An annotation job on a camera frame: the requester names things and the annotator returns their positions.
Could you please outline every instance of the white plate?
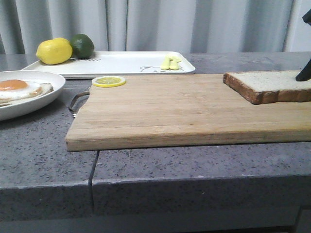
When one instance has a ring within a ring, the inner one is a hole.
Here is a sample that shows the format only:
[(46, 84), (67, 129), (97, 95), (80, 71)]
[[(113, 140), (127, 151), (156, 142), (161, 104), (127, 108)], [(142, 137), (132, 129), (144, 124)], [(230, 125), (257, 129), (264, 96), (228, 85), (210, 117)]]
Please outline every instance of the white plate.
[[(179, 70), (161, 70), (166, 55), (181, 59)], [(37, 70), (60, 74), (66, 79), (92, 79), (102, 75), (124, 74), (178, 74), (194, 73), (195, 67), (180, 53), (171, 51), (119, 51), (95, 52), (89, 59), (69, 59), (57, 65), (36, 61), (22, 70)]]
[(0, 120), (7, 120), (38, 110), (55, 100), (62, 92), (65, 78), (59, 74), (40, 71), (4, 71), (0, 72), (0, 81), (19, 79), (40, 83), (51, 83), (53, 91), (27, 102), (0, 107)]

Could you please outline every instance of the toast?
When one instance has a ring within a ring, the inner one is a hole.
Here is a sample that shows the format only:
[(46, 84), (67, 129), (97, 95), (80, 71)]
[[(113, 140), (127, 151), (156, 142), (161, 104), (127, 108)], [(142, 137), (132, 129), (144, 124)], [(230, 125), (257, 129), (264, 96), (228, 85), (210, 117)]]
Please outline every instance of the toast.
[(311, 80), (296, 81), (299, 72), (227, 72), (223, 82), (252, 104), (311, 101)]

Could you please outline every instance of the cutting board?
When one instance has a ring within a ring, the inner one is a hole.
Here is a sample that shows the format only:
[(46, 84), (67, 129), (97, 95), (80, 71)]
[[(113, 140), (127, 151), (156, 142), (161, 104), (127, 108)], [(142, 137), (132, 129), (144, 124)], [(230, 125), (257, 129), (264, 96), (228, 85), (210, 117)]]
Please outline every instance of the cutting board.
[(253, 105), (222, 74), (125, 76), (92, 86), (68, 151), (311, 140), (311, 102)]

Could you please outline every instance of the gray curtain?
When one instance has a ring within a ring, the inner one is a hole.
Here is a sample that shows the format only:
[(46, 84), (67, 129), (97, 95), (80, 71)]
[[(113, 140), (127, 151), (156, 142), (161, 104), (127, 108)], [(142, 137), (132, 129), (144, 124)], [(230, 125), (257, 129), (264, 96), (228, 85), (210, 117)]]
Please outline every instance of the gray curtain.
[(0, 0), (0, 53), (33, 54), (77, 33), (96, 51), (283, 51), (289, 22), (309, 10), (297, 10), (304, 1)]

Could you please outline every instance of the gray granite countertop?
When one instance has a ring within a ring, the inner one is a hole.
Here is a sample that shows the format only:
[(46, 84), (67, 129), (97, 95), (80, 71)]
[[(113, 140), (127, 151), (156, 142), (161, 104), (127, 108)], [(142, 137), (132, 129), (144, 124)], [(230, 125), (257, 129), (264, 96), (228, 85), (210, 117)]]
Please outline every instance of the gray granite countertop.
[[(184, 56), (224, 73), (299, 70), (311, 52)], [(0, 70), (35, 60), (0, 55)], [(311, 204), (311, 142), (67, 152), (67, 107), (88, 85), (67, 80), (48, 106), (0, 122), (0, 221)]]

